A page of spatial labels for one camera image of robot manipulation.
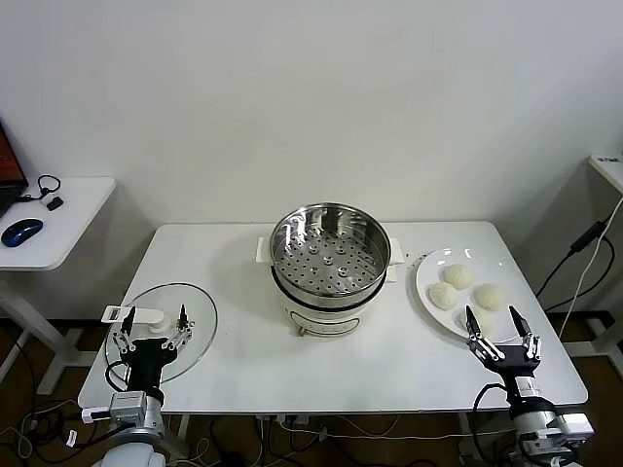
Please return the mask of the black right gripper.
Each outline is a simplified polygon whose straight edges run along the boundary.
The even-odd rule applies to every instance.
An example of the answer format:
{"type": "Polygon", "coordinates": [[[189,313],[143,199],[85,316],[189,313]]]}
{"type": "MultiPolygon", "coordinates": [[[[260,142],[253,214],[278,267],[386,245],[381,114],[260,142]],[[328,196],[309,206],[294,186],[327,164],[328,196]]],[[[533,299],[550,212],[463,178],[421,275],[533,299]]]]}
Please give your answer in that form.
{"type": "Polygon", "coordinates": [[[496,347],[482,332],[477,318],[468,305],[465,308],[467,345],[484,367],[503,380],[515,377],[534,377],[541,360],[541,338],[530,328],[528,321],[511,305],[509,311],[522,339],[522,345],[496,347]]]}

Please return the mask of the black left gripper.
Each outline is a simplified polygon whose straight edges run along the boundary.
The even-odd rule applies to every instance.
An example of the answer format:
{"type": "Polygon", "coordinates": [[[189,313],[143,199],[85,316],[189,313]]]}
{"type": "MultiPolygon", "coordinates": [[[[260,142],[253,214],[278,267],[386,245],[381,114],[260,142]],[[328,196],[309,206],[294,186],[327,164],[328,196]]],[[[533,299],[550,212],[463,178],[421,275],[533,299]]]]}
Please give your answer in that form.
{"type": "Polygon", "coordinates": [[[193,336],[194,321],[188,318],[186,307],[181,305],[175,331],[167,340],[130,341],[135,307],[129,309],[121,328],[112,335],[113,343],[121,355],[121,361],[129,368],[128,390],[159,389],[163,368],[174,362],[193,336]]]}

